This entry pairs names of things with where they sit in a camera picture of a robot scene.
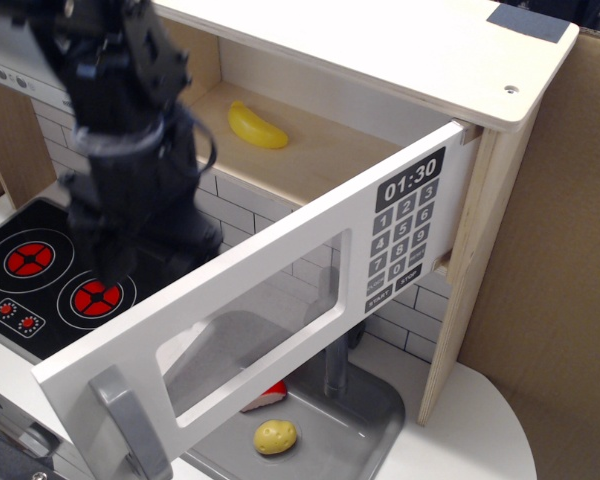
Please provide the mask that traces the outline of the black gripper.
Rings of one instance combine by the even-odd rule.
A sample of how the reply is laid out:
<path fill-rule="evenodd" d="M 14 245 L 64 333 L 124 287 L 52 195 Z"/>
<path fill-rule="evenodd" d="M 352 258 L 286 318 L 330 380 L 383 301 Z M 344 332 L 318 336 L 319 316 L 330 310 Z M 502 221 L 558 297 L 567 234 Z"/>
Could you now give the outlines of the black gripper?
<path fill-rule="evenodd" d="M 222 235 L 194 203 L 205 171 L 197 162 L 196 133 L 207 140 L 207 164 L 214 165 L 215 141 L 185 107 L 172 108 L 139 133 L 75 127 L 90 172 L 60 179 L 71 197 L 68 226 L 77 253 L 105 286 L 132 273 L 142 250 L 155 252 L 177 273 L 218 255 Z"/>

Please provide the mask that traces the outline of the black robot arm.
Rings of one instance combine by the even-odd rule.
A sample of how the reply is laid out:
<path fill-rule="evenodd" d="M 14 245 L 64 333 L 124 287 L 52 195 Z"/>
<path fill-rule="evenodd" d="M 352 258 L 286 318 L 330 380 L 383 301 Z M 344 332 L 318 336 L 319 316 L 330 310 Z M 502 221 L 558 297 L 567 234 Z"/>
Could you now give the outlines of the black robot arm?
<path fill-rule="evenodd" d="M 149 1 L 0 1 L 64 86 L 88 174 L 66 174 L 68 226 L 104 284 L 133 273 L 141 254 L 174 281 L 218 255 L 222 237 L 194 203 L 207 129 L 179 101 L 188 55 Z"/>

